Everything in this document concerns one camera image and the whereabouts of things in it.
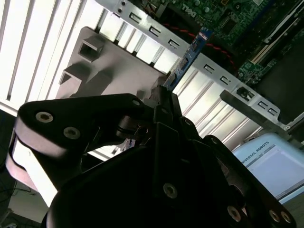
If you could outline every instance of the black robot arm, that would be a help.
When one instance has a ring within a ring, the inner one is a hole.
[[[135,146],[81,173],[83,154],[126,139]],[[17,144],[31,162],[17,161]],[[39,181],[56,190],[43,227],[296,227],[219,139],[200,138],[161,86],[148,105],[131,94],[24,104],[7,168],[42,196]]]

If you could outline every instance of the green circuit board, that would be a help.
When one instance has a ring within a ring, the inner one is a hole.
[[[151,0],[154,6],[171,4],[200,26],[213,30],[228,45],[234,44],[269,0]]]
[[[288,44],[280,49],[277,57],[271,59],[265,67],[247,60],[238,70],[238,78],[249,86],[257,84],[279,62],[279,58],[283,58],[302,37],[304,37],[304,29],[300,30]]]

